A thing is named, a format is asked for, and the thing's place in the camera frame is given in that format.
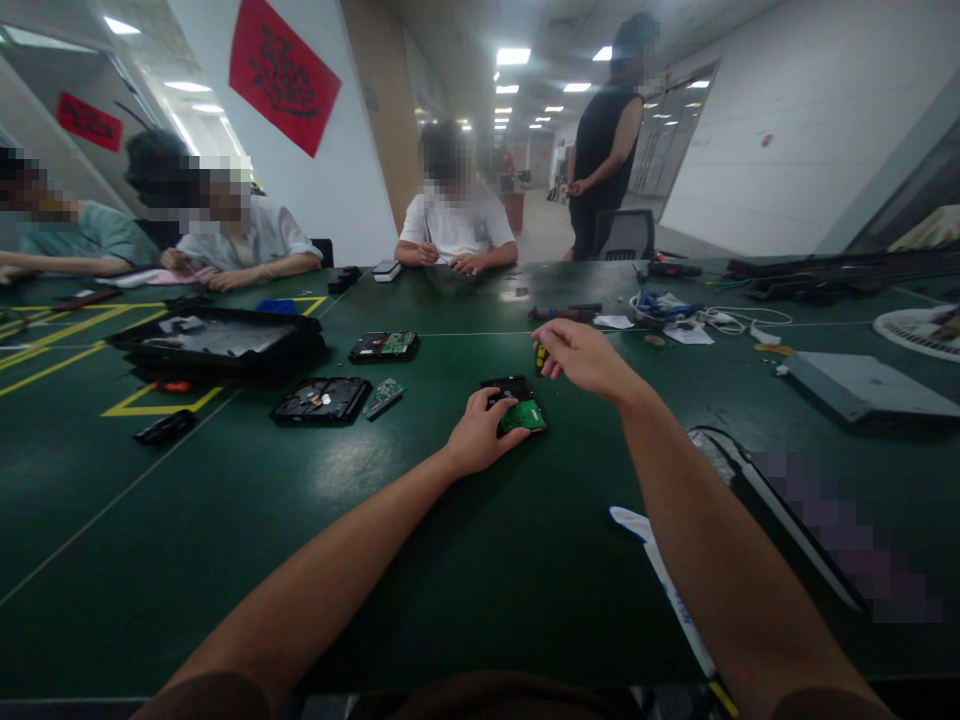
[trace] chair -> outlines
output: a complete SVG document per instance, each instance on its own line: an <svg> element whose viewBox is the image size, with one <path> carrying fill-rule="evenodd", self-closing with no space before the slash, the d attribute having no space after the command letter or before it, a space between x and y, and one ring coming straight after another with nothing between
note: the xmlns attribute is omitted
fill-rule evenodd
<svg viewBox="0 0 960 720"><path fill-rule="evenodd" d="M333 241L327 238L311 239L313 246L323 253L323 260L320 261L320 267L334 267L333 265Z"/></svg>
<svg viewBox="0 0 960 720"><path fill-rule="evenodd" d="M650 260L654 256L653 210L629 208L597 213L597 260Z"/></svg>

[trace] green table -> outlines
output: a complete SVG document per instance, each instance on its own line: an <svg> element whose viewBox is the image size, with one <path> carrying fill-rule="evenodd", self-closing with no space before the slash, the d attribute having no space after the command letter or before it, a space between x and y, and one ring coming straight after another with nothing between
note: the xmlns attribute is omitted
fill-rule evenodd
<svg viewBox="0 0 960 720"><path fill-rule="evenodd" d="M96 343L160 312L151 305L182 289L128 292L113 304L145 307L80 310L55 318L77 324L5 341L61 336L12 363L12 353L0 354L0 698L148 696L270 570L441 447L478 381L533 375L531 306L603 302L616 314L637 289L629 263L529 264L477 284L406 271L388 285L366 276L319 306L301 297L325 294L333 275L218 302L252 308L267 297L296 298L321 319L330 346L311 374L394 377L409 388L374 423L277 428L267 413L278 393L228 388L205 398L203 389L189 400L202 405L202 422L184 441L134 443L153 418L124 411L169 399L131 399L139 384L122 354ZM81 285L35 281L3 302L41 314L52 297ZM691 282L654 287L689 301L752 304ZM793 347L876 355L956 398L956 366L899 348L869 325L883 312L929 304L889 290L831 308L772 307L795 318L783 332ZM414 362L347 362L360 333L392 329L422 334ZM897 503L912 498L892 541L910 552L912 569L937 577L940 597L960 598L950 574L960 531L947 522L958 491L946 482L949 467L931 462L956 456L956 441L851 433L774 378L750 339L657 349L644 334L611 340L686 426L717 425L752 450L856 463L857 472L839 473L837 492L877 518L884 508L896 518ZM616 415L566 380L534 382L550 431L441 500L307 678L310 690L404 691L494 667L593 686L701 679L639 543L607 514L611 505L643 512ZM869 623L831 594L755 497L743 499L868 677L960 669L957 625ZM931 526L932 537L924 532Z"/></svg>

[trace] hand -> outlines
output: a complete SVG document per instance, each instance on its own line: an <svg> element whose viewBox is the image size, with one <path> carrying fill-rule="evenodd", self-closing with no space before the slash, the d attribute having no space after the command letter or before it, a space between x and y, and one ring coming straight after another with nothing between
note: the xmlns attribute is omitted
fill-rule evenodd
<svg viewBox="0 0 960 720"><path fill-rule="evenodd" d="M450 267L462 275L479 275L487 267L487 256L462 253L450 261Z"/></svg>
<svg viewBox="0 0 960 720"><path fill-rule="evenodd" d="M497 426L503 414L520 402L516 398L504 398L487 410L487 401L499 392L497 388L484 388L470 396L466 413L439 453L457 477L486 470L530 437L526 428L516 428L497 438Z"/></svg>
<svg viewBox="0 0 960 720"><path fill-rule="evenodd" d="M599 330L573 322L551 320L533 333L550 353L543 376L557 380L566 373L581 390L620 403L634 396L645 383L614 350Z"/></svg>
<svg viewBox="0 0 960 720"><path fill-rule="evenodd" d="M417 246L417 259L423 267L433 267L440 259L440 253L437 252L437 246L432 242L424 240Z"/></svg>
<svg viewBox="0 0 960 720"><path fill-rule="evenodd" d="M258 267L217 273L207 282L207 287L214 292L229 292L230 290L252 285L257 282L260 277L261 270Z"/></svg>
<svg viewBox="0 0 960 720"><path fill-rule="evenodd" d="M193 263L190 262L190 256L180 252L176 248L167 248L160 256L160 264L174 275L180 277L189 277L193 275Z"/></svg>

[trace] red banner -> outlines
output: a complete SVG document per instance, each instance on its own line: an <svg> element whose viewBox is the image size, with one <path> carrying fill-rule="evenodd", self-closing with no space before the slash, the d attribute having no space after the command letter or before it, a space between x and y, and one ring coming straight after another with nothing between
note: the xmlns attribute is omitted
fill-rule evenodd
<svg viewBox="0 0 960 720"><path fill-rule="evenodd" d="M93 105L88 105L70 93L60 93L57 122L64 130L84 140L89 140L110 152L120 152L123 123L113 115L97 110Z"/></svg>
<svg viewBox="0 0 960 720"><path fill-rule="evenodd" d="M341 84L266 0L242 0L230 87L310 157L320 147Z"/></svg>

